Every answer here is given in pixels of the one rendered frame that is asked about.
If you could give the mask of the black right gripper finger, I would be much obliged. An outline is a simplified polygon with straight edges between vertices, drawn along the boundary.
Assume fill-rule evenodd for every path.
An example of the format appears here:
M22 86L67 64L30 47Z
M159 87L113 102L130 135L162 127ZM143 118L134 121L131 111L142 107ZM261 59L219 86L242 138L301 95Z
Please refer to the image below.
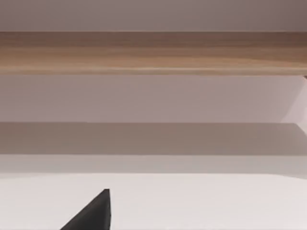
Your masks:
M110 189L104 189L60 230L110 230Z

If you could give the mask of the pale grey shelf board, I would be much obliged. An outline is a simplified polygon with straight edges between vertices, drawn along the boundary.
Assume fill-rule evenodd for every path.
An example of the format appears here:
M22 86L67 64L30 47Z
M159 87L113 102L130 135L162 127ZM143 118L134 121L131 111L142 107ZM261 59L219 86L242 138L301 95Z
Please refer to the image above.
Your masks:
M1 122L4 173L273 174L307 180L291 123Z

